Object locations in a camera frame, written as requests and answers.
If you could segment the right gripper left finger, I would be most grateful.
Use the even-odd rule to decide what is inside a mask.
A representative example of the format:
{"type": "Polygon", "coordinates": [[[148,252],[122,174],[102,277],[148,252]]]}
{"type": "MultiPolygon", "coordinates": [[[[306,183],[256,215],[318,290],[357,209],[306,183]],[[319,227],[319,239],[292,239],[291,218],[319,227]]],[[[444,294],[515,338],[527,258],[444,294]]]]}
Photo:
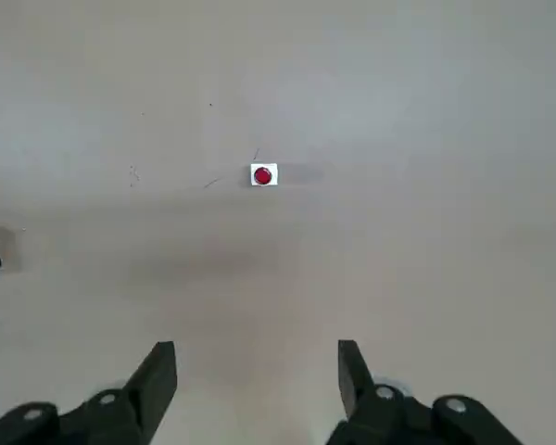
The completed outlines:
{"type": "Polygon", "coordinates": [[[33,401],[0,417],[0,444],[149,444],[176,391],[176,354],[158,342],[121,388],[105,389],[76,409],[33,401]]]}

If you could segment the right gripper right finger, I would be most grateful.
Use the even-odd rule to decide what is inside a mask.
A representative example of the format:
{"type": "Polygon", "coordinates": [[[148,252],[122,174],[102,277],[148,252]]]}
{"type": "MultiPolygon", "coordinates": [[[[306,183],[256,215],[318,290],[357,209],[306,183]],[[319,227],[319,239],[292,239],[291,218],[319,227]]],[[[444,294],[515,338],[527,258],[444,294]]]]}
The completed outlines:
{"type": "Polygon", "coordinates": [[[480,401],[444,395],[426,406],[398,388],[376,383],[352,339],[337,344],[338,384],[346,419],[327,442],[355,445],[519,445],[480,401]]]}

